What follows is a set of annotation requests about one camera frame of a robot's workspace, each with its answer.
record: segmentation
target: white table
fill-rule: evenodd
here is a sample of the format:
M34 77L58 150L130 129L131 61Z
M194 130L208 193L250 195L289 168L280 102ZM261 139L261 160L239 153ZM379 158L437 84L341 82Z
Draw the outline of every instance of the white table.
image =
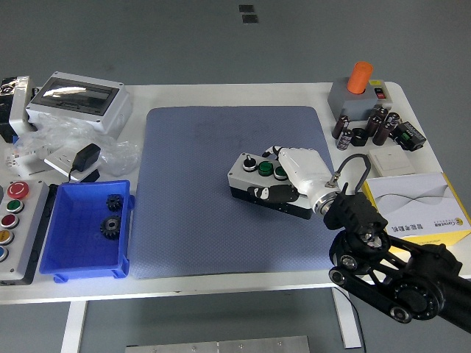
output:
M408 103L401 87L393 82L386 83L394 101L393 111L400 114L405 121L410 121L422 134L422 128ZM146 115L156 107L184 107L184 106L256 106L256 105L291 105L313 107L319 116L322 129L326 136L327 145L334 168L350 154L367 153L369 149L377 148L371 139L365 147L349 147L346 151L339 151L335 147L335 140L330 136L335 121L327 103L327 96L331 83L310 84L263 84L263 85L147 85L127 86L130 92L133 111L119 141L130 141L142 146ZM385 146L394 144L387 141ZM0 145L1 151L6 144ZM417 173L430 173L442 171L432 148L428 143L425 147L409 153L409 159ZM347 165L341 185L349 181L356 184L363 172L361 161L351 162ZM60 184L67 180L56 171L37 174L36 178L47 183ZM372 170L370 177L376 177ZM0 170L0 185L15 179L14 176L2 168ZM138 170L130 175L115 178L102 174L101 179L128 179L131 181L131 193L135 193L138 181ZM450 250L461 261L467 259L467 252L471 249L471 239L468 237ZM325 288L333 284L328 277L328 268L320 271L303 271L291 273L263 273L263 274L219 274L200 277L178 277L164 279L134 279L128 276L125 279L110 277L95 279L71 280L63 285L53 282L52 276L43 276L37 269L35 279L31 285L12 286L0 288L0 304L38 303L38 302L77 302L72 303L69 314L70 324L81 322L80 317L85 313L86 301L98 299L128 299L159 296L182 296L206 293L248 292L260 290L286 290L302 288ZM461 270L463 277L471 277L471 262L464 263ZM77 328L66 331L77 340Z

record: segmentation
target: black cable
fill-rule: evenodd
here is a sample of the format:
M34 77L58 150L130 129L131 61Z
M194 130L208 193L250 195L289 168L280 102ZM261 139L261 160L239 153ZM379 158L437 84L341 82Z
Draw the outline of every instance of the black cable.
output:
M361 186L365 182L366 178L368 177L369 171L371 171L371 162L368 159L368 156L365 154L361 153L355 153L352 154L351 156L345 158L345 160L341 163L339 169L336 171L337 174L340 174L341 170L345 167L345 165L351 161L353 158L363 158L363 161L365 162L365 172L363 172L363 175L361 176L360 180L358 181L358 184L355 186L355 193L358 193L360 190Z
M358 327L360 328L360 337L361 337L361 343L363 345L363 352L366 353L366 342L365 342L365 336L363 334L363 327L361 326L361 320L360 320L360 314L358 314L358 310L356 306L353 304L353 302L350 300L350 298L341 290L339 290L337 287L334 287L342 296L345 297L346 300L352 305L353 311L355 312L356 315L356 320L358 321Z
M71 170L68 172L68 182L71 182L71 178L72 178L72 172L73 171L76 171L77 168L75 168L74 166L72 166Z

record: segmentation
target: yellow button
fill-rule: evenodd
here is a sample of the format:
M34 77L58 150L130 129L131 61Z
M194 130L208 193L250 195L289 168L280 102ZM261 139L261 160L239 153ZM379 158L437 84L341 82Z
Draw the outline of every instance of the yellow button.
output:
M8 230L0 230L0 245L7 245L13 240L13 233Z

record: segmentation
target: blue plastic bin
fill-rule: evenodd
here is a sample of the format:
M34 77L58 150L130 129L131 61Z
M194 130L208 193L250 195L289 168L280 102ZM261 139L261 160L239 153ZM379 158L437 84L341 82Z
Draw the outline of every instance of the blue plastic bin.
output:
M111 194L123 197L122 209L108 209L106 201ZM133 208L128 180L59 186L39 272L54 275L56 283L127 276L127 238ZM103 220L111 215L121 216L117 240L107 239L100 231Z

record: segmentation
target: plastic bag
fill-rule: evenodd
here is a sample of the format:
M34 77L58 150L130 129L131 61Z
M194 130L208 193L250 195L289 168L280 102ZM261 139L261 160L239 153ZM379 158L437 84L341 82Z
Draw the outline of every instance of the plastic bag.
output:
M77 148L77 152L90 143L100 147L101 169L115 177L129 174L141 162L141 149L129 141L118 143L114 138L100 135L86 121L53 115L40 115L35 132L27 132L15 143L18 153L57 151L62 147Z

